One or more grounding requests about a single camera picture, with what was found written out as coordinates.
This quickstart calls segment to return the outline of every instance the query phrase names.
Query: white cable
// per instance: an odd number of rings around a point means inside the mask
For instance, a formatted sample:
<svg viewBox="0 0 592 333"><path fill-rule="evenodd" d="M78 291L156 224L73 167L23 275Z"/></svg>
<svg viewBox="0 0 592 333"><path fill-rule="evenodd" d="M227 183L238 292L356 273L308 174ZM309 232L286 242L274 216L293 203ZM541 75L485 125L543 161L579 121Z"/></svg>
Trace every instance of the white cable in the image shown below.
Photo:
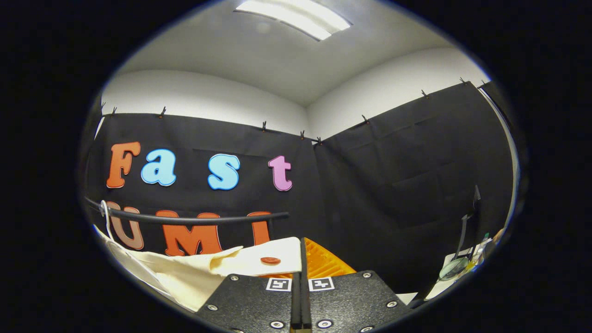
<svg viewBox="0 0 592 333"><path fill-rule="evenodd" d="M510 146L510 155L512 158L512 171L513 171L514 177L513 177L513 184L512 184L512 198L510 201L510 209L508 210L508 215L506 217L506 222L505 222L504 228L503 228L504 230L506 230L506 228L508 228L508 224L510 223L510 219L514 215L514 209L516 208L516 200L517 200L517 195L518 195L518 180L520 180L520 164L518 162L518 148L516 148L516 142L512 138L512 135L510 133L510 129L508 128L508 124L504 120L504 117L501 115L500 109L493 102L491 97L485 92L485 90L483 90L483 88L478 88L477 90L479 90L479 92L481 93L481 95L483 95L483 97L485 97L485 99L487 100L487 102L489 103L491 108L493 108L497 118L499 119L499 121L501 123L502 128L504 129L504 132L506 133L506 136L508 138L508 144Z"/></svg>
<svg viewBox="0 0 592 333"><path fill-rule="evenodd" d="M104 215L105 220L107 221L107 233L109 234L109 238L111 238L111 240L115 242L115 239L113 239L113 235L111 234L111 219L109 218L109 207L107 207L107 203L105 202L105 200L101 200L101 207L105 212Z"/></svg>

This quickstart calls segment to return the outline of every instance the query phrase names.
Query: orange letter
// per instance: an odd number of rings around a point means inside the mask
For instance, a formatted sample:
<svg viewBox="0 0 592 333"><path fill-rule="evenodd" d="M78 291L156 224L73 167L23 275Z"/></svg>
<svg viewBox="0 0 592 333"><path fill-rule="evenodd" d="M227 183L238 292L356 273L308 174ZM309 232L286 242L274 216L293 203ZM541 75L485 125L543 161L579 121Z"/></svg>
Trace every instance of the orange letter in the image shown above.
<svg viewBox="0 0 592 333"><path fill-rule="evenodd" d="M269 212L254 212L247 216L261 216L261 215L269 215ZM269 242L269 231L267 230L267 222L260 221L260 222L252 222L251 225L253 226L253 241L255 245L263 244L265 242Z"/></svg>
<svg viewBox="0 0 592 333"><path fill-rule="evenodd" d="M120 188L125 184L125 180L121 177L121 170L123 174L130 173L131 155L138 156L140 153L140 142L118 143L111 147L113 154L111 155L111 168L109 170L109 178L107 179L108 188Z"/></svg>
<svg viewBox="0 0 592 333"><path fill-rule="evenodd" d="M179 217L179 215L171 210L160 210L156 212L156 216ZM197 216L198 219L213 219L220 217L213 213L201 213ZM191 231L186 226L172 226L163 225L162 230L165 233L166 251L165 253L174 255L195 255L195 254L212 254L222 251L220 240L218 239L218 226L193 226ZM198 248L201 244L201 252L198 253Z"/></svg>
<svg viewBox="0 0 592 333"><path fill-rule="evenodd" d="M118 204L116 204L112 201L107 202L107 207L112 208L112 209L117 209L117 210L121 209ZM123 208L123 211L130 212L130 213L136 213L136 214L140 213L139 210L137 210L133 207L125 207L125 208ZM126 244L127 246L129 246L132 249L144 248L144 239L142 238L142 234L140 232L140 226L138 225L138 222L130 221L131 234L134 236L134 238L129 238L126 235L126 233L123 231L123 227L121 226L121 219L119 217L115 217L115 216L110 216L110 218L111 218L111 222L113 223L113 229L115 229L115 233L117 234L119 239L123 242L123 244Z"/></svg>

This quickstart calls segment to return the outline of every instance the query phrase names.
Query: ceiling light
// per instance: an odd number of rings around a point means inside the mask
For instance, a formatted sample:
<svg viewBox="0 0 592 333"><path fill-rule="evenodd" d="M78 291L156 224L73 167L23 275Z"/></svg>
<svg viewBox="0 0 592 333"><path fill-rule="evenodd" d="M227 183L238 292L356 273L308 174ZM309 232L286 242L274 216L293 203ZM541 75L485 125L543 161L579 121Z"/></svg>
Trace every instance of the ceiling light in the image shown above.
<svg viewBox="0 0 592 333"><path fill-rule="evenodd" d="M310 0L247 0L235 11L276 19L317 40L351 26L330 9Z"/></svg>

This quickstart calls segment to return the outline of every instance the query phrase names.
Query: black metal plate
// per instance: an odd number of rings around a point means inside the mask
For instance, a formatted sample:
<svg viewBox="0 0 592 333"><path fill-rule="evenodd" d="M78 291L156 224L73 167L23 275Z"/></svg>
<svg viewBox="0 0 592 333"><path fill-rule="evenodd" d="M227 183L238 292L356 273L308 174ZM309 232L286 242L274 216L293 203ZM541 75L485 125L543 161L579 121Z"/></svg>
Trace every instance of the black metal plate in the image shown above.
<svg viewBox="0 0 592 333"><path fill-rule="evenodd" d="M404 316L411 310L373 271L333 277L335 289L310 292L310 312L314 333L357 333ZM387 304L395 301L393 308ZM320 321L330 321L319 328Z"/></svg>
<svg viewBox="0 0 592 333"><path fill-rule="evenodd" d="M266 290L268 278L231 275L224 279L197 316L226 329L238 329L244 333L289 333L292 291ZM208 305L215 305L216 311ZM271 327L280 321L282 328Z"/></svg>

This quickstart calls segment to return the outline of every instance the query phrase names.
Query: bottle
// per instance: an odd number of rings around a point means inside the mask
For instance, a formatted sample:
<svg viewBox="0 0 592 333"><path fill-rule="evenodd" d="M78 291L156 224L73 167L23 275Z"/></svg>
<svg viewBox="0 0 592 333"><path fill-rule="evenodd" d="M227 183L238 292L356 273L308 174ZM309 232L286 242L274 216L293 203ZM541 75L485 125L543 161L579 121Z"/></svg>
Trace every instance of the bottle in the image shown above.
<svg viewBox="0 0 592 333"><path fill-rule="evenodd" d="M469 262L469 264L466 267L467 271L471 271L475 266L478 266L480 263L483 262L483 258L482 258L483 249L485 248L485 245L487 244L488 240L489 240L489 233L486 233L485 237L483 237L483 240L481 241L481 243L479 243L477 245L475 254L471 258L471 262Z"/></svg>

